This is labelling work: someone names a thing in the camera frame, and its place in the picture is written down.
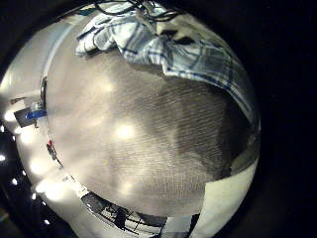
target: blue object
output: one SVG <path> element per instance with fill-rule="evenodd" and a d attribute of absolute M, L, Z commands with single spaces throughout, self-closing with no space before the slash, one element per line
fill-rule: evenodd
<path fill-rule="evenodd" d="M 32 119 L 38 119 L 40 117 L 45 117 L 45 116 L 47 116 L 46 110 L 37 110 L 37 111 L 33 111 L 33 112 L 28 112 L 26 115 L 26 118 L 28 120 L 32 120 Z"/>

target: plaid shirt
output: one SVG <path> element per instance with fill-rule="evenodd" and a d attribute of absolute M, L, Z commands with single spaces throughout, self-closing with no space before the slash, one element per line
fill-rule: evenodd
<path fill-rule="evenodd" d="M 127 7 L 108 8 L 116 12 Z M 156 7 L 156 13 L 163 11 Z M 226 90 L 238 103 L 248 120 L 257 124 L 258 110 L 248 76 L 237 57 L 214 33 L 188 45 L 178 44 L 168 35 L 156 34 L 155 22 L 145 22 L 131 11 L 121 16 L 99 14 L 78 36 L 76 54 L 84 57 L 93 50 L 117 47 L 131 63 L 158 64 L 167 76 L 204 81 Z"/>

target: blue checkered fabric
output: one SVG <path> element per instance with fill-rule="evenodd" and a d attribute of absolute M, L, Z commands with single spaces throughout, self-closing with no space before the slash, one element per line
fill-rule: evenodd
<path fill-rule="evenodd" d="M 115 5 L 108 11 L 120 11 L 127 5 Z M 156 23 L 151 22 L 153 29 Z M 76 54 L 118 48 L 131 63 L 161 65 L 166 76 L 204 81 L 226 90 L 238 103 L 248 120 L 256 124 L 258 113 L 253 89 L 237 57 L 219 41 L 200 39 L 182 45 L 168 35 L 157 35 L 140 21 L 135 11 L 121 16 L 99 14 L 78 36 Z"/>

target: cable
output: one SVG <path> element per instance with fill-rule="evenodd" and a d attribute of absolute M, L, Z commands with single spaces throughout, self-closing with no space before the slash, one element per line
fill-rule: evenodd
<path fill-rule="evenodd" d="M 94 5 L 95 5 L 95 8 L 96 8 L 98 11 L 102 12 L 103 14 L 106 14 L 106 15 L 109 15 L 109 16 L 118 16 L 118 15 L 122 15 L 122 14 L 128 13 L 128 12 L 130 12 L 130 11 L 133 11 L 133 10 L 135 10 L 136 8 L 139 8 L 140 4 L 142 4 L 143 1 L 144 1 L 144 0 L 138 0 L 137 2 L 133 2 L 132 0 L 129 0 L 128 2 L 130 2 L 130 3 L 132 4 L 132 6 L 126 8 L 126 9 L 124 9 L 124 10 L 122 10 L 122 11 L 119 11 L 119 12 L 107 12 L 107 11 L 105 11 L 104 9 L 102 9 L 102 8 L 100 7 L 100 5 L 99 5 L 100 3 L 111 3 L 111 2 L 116 2 L 116 1 L 112 1 L 112 0 L 110 0 L 110 1 L 100 1 L 100 0 L 96 0 L 95 3 L 94 3 Z"/>
<path fill-rule="evenodd" d="M 108 12 L 108 11 L 102 9 L 99 5 L 101 3 L 112 3 L 112 2 L 121 2 L 121 3 L 122 2 L 129 2 L 132 5 L 130 7 L 127 7 L 126 9 L 124 9 L 122 11 L 119 11 L 119 12 Z M 165 12 L 162 12 L 158 15 L 152 15 L 151 10 L 149 10 L 149 4 L 146 4 L 146 3 L 147 3 L 147 1 L 145 1 L 145 0 L 137 0 L 137 1 L 135 1 L 135 0 L 126 0 L 126 1 L 96 0 L 94 2 L 94 6 L 98 11 L 102 12 L 103 14 L 109 15 L 109 16 L 118 16 L 118 15 L 122 15 L 122 14 L 128 13 L 128 12 L 133 11 L 133 10 L 139 9 L 142 12 L 146 12 L 146 14 L 144 16 L 145 18 L 147 18 L 151 21 L 154 21 L 154 22 L 168 22 L 168 21 L 172 20 L 173 18 L 175 18 L 176 16 L 185 13 L 184 11 L 182 11 L 180 9 L 174 8 L 174 9 L 168 9 Z M 150 5 L 153 9 L 157 7 L 155 1 L 149 1 L 148 3 L 150 3 Z"/>

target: black cable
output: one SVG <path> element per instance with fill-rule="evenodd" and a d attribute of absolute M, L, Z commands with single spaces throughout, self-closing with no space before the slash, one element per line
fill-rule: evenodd
<path fill-rule="evenodd" d="M 135 228 L 133 231 L 136 231 L 136 230 L 137 230 L 137 228 L 138 228 L 138 226 L 139 226 L 140 222 L 141 222 L 141 218 L 140 218 L 140 220 L 139 220 L 139 222 L 138 222 L 138 224 L 137 224 L 136 228 Z"/>
<path fill-rule="evenodd" d="M 98 1 L 98 0 L 96 0 L 95 1 L 95 3 L 94 3 L 94 5 L 95 5 L 95 8 L 98 10 L 98 11 L 100 11 L 100 12 L 102 12 L 103 14 L 106 14 L 106 15 L 109 15 L 109 16 L 118 16 L 118 15 L 122 15 L 122 14 L 125 14 L 125 13 L 128 13 L 128 12 L 130 12 L 130 11 L 133 11 L 133 10 L 135 10 L 136 8 L 139 8 L 139 6 L 140 6 L 140 4 L 142 4 L 142 2 L 143 2 L 144 0 L 138 0 L 138 1 L 136 1 L 135 3 L 133 2 L 133 1 L 128 1 L 128 2 L 130 2 L 131 4 L 132 4 L 132 6 L 130 6 L 130 7 L 128 7 L 128 8 L 126 8 L 126 9 L 124 9 L 124 10 L 122 10 L 122 11 L 119 11 L 119 12 L 107 12 L 107 11 L 105 11 L 104 9 L 102 9 L 101 7 L 100 7 L 100 3 L 111 3 L 111 2 L 114 2 L 114 1 L 112 1 L 112 0 L 110 0 L 110 1 Z"/>
<path fill-rule="evenodd" d="M 111 2 L 129 2 L 132 5 L 130 7 L 127 7 L 126 9 L 119 11 L 119 12 L 108 12 L 104 9 L 102 9 L 100 7 L 99 4 L 101 3 L 111 3 Z M 103 14 L 109 15 L 109 16 L 118 16 L 118 15 L 122 15 L 125 13 L 128 13 L 130 11 L 133 11 L 135 9 L 142 9 L 142 10 L 146 10 L 147 14 L 146 14 L 146 18 L 148 18 L 151 21 L 155 21 L 155 22 L 168 22 L 170 20 L 172 20 L 173 18 L 175 18 L 176 16 L 180 15 L 180 14 L 184 14 L 183 11 L 179 10 L 179 9 L 168 9 L 165 12 L 162 12 L 158 15 L 151 15 L 149 9 L 147 9 L 144 5 L 143 5 L 144 0 L 127 0 L 127 1 L 116 1 L 116 0 L 96 0 L 94 2 L 94 6 L 95 8 L 100 11 Z M 156 3 L 155 1 L 150 1 L 150 4 L 155 8 L 156 7 Z"/>

